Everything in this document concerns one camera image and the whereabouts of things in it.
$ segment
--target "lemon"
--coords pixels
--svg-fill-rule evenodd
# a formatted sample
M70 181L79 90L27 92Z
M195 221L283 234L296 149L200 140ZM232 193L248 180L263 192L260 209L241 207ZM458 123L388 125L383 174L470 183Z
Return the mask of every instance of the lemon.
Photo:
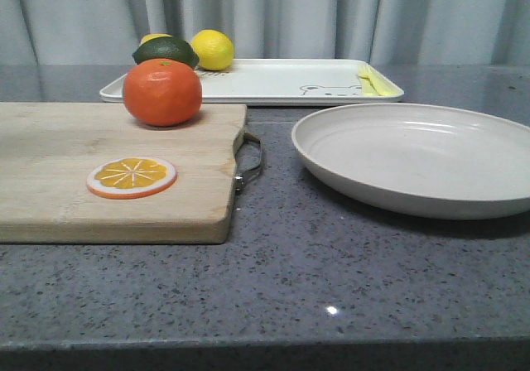
M206 70L223 70L234 60L234 44L220 31L206 29L191 39L191 47L199 56L199 66Z
M199 62L199 56L191 45L181 38L174 36L159 36L141 44L132 54L134 61L140 65L145 60L166 58L186 63L194 69Z
M170 34L166 34L166 33L151 33L151 34L146 34L144 37L142 37L142 39L140 40L140 45L143 44L144 42L146 41L149 41L149 40L152 40L153 38L158 38L158 37L171 37Z

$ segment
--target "white tray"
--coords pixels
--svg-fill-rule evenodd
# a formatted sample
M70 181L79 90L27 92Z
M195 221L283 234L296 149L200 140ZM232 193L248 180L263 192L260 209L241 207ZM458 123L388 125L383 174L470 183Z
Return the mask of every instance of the white tray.
M425 104L358 104L291 132L307 169L354 199L404 214L488 219L530 210L530 128Z
M395 89L392 96L362 93L360 60L236 59L224 71L197 69L203 100L209 104L322 105L397 102L404 92L387 77L379 78ZM122 102L123 79L119 77L99 91L105 102Z

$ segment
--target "toy orange slice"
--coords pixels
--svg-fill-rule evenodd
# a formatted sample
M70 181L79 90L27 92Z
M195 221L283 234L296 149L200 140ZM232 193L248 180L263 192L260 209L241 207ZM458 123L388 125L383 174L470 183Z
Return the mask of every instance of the toy orange slice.
M119 158L93 170L86 180L89 190L107 199L136 199L167 189L176 180L176 169L156 157Z

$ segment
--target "orange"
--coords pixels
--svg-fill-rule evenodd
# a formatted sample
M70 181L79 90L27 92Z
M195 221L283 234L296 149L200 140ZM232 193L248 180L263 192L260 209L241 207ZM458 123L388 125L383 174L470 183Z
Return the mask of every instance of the orange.
M165 190L176 180L176 169L155 157L127 157L107 162L86 180L89 190L108 199L136 199Z
M150 59L130 69L123 82L123 103L138 120L169 127L195 116L202 86L191 67L170 59Z

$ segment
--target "bear drawing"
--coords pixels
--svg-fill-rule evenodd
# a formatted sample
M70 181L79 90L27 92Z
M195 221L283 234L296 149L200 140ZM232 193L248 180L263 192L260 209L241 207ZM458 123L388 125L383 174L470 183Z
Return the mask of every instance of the bear drawing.
M322 85L304 85L300 87L302 95L308 96L357 96L361 95L360 85L350 87L323 87Z

